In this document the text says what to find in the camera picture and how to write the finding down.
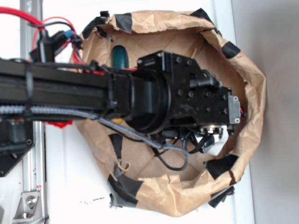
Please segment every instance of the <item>white surface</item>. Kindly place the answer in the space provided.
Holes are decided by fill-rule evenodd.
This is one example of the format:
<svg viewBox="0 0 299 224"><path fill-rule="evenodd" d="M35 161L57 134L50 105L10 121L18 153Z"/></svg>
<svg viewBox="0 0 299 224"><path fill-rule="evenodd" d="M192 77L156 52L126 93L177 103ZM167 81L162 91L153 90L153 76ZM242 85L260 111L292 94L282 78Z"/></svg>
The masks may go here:
<svg viewBox="0 0 299 224"><path fill-rule="evenodd" d="M1 0L1 7L20 8L17 0ZM20 19L14 15L0 14L0 57L20 57Z"/></svg>
<svg viewBox="0 0 299 224"><path fill-rule="evenodd" d="M2 0L2 7L19 8L19 1ZM20 57L20 19L0 14L0 57L18 58ZM0 207L4 209L4 216L0 218L0 223L12 223L17 211L21 192L23 191L23 163L19 162L16 167L6 176L0 178Z"/></svg>
<svg viewBox="0 0 299 224"><path fill-rule="evenodd" d="M299 220L299 2L233 0L237 45L267 77L260 147L250 163L257 224Z"/></svg>
<svg viewBox="0 0 299 224"><path fill-rule="evenodd" d="M109 10L110 14L122 14L137 10L195 11L199 8L208 13L225 38L235 42L229 0L186 0L183 3L157 0L74 0L72 5L69 5L68 1L45 0L44 17L64 16L74 23L80 33L89 21L104 10ZM66 51L58 59L67 62L69 57L70 51ZM91 150L74 125L64 129L46 126L46 148L50 224L97 223L106 219L130 223L140 223L141 219L156 223L254 223L248 168L241 183L235 186L236 194L228 196L225 203L220 203L216 209L205 204L185 216L171 218L146 210L109 208L110 191L107 182L102 177Z"/></svg>

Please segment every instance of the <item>metal bracket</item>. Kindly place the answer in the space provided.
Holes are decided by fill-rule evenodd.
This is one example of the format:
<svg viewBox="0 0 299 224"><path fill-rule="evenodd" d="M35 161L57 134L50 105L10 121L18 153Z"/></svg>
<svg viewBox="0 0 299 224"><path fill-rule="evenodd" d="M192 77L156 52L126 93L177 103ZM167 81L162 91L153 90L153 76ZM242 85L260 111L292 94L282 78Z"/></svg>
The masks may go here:
<svg viewBox="0 0 299 224"><path fill-rule="evenodd" d="M23 192L13 223L43 220L42 201L39 191Z"/></svg>

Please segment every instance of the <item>bolt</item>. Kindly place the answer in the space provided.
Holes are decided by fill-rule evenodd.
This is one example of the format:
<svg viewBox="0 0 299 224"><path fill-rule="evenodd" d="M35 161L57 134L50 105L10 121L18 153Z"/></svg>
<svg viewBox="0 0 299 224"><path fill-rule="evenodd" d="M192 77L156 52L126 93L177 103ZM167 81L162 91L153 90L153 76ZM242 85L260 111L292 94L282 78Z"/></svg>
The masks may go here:
<svg viewBox="0 0 299 224"><path fill-rule="evenodd" d="M36 205L37 203L37 199L34 196L29 196L26 200L27 205L29 205L30 207L33 207Z"/></svg>
<svg viewBox="0 0 299 224"><path fill-rule="evenodd" d="M177 58L176 58L176 62L177 62L178 64L180 64L180 63L182 62L181 57L177 57Z"/></svg>
<svg viewBox="0 0 299 224"><path fill-rule="evenodd" d="M22 218L28 218L29 217L29 213L26 211L24 213L21 214Z"/></svg>
<svg viewBox="0 0 299 224"><path fill-rule="evenodd" d="M181 96L183 96L184 92L183 92L183 90L180 89L180 90L178 90L177 94L178 94L178 96L181 97Z"/></svg>
<svg viewBox="0 0 299 224"><path fill-rule="evenodd" d="M211 96L211 92L209 92L209 91L206 92L205 96L206 96L206 97L210 97L210 96Z"/></svg>
<svg viewBox="0 0 299 224"><path fill-rule="evenodd" d="M190 91L190 92L188 92L188 96L189 96L190 98L192 98L192 97L194 97L194 93L193 93L192 91Z"/></svg>
<svg viewBox="0 0 299 224"><path fill-rule="evenodd" d="M191 66L191 65L192 65L192 61L191 61L191 60L188 60L188 61L187 61L187 65L188 65L188 66Z"/></svg>

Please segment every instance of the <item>black electrical tape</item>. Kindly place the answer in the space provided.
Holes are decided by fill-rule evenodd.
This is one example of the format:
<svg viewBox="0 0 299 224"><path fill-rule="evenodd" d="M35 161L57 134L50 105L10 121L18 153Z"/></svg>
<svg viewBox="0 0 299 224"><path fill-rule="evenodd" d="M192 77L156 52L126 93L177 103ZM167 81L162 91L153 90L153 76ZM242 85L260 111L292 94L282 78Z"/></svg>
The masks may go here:
<svg viewBox="0 0 299 224"><path fill-rule="evenodd" d="M195 12L191 13L190 15L198 17L198 18L206 19L209 22L213 23L212 20L210 19L210 17L207 15L207 13L202 8L196 10Z"/></svg>
<svg viewBox="0 0 299 224"><path fill-rule="evenodd" d="M122 150L122 136L120 134L110 134L109 138L112 142L116 157L121 159L121 150Z"/></svg>
<svg viewBox="0 0 299 224"><path fill-rule="evenodd" d="M231 59L237 56L237 54L239 54L241 50L237 46L235 46L232 42L227 42L222 47L222 52L227 59Z"/></svg>
<svg viewBox="0 0 299 224"><path fill-rule="evenodd" d="M116 14L116 25L122 31L131 34L132 33L132 14L125 13L125 14Z"/></svg>
<svg viewBox="0 0 299 224"><path fill-rule="evenodd" d="M125 176L117 164L114 167L113 174L116 180L112 175L108 178L109 187L114 198L112 205L136 207L138 200L135 197L143 181L137 181Z"/></svg>

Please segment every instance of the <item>white wall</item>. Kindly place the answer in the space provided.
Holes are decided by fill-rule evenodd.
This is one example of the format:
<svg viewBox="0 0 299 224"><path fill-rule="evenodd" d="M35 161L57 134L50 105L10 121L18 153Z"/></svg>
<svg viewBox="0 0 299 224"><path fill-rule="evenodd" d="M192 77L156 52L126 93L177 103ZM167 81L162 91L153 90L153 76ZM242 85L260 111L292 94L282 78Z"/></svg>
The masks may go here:
<svg viewBox="0 0 299 224"><path fill-rule="evenodd" d="M267 77L262 142L251 163L257 224L299 220L299 1L232 0L237 45Z"/></svg>

